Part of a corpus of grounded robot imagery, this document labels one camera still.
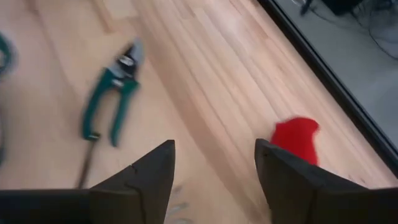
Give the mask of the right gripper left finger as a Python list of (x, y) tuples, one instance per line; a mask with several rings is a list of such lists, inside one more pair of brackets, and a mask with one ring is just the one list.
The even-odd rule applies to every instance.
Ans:
[(90, 189), (92, 224), (163, 224), (174, 182), (175, 141), (166, 140)]

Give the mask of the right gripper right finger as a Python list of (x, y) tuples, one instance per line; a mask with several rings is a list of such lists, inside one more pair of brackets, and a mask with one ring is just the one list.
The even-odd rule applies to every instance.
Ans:
[(368, 189), (265, 139), (254, 158), (272, 224), (398, 224), (398, 187)]

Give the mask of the red black gardening glove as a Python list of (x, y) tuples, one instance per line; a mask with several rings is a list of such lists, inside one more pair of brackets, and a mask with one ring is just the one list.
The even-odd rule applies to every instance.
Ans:
[(271, 144), (317, 166), (318, 156), (314, 138), (319, 127), (315, 120), (302, 116), (278, 122), (271, 136)]

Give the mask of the cream green canvas gardening bag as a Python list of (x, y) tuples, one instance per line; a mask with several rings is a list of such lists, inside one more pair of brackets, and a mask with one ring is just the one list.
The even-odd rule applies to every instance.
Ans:
[[(0, 32), (0, 81), (9, 73), (16, 62), (16, 53), (12, 43)], [(6, 152), (6, 119), (0, 103), (0, 166)]]

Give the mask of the black floor device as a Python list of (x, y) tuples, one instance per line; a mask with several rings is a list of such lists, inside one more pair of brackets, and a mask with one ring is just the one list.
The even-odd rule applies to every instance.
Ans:
[(321, 0), (325, 6), (336, 16), (341, 16), (353, 9), (364, 0)]

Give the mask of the black aluminium table frame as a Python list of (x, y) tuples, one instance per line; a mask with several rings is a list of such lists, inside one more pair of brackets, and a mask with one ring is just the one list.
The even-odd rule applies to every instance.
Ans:
[(368, 115), (276, 0), (256, 0), (331, 93), (389, 170), (398, 178), (398, 149)]

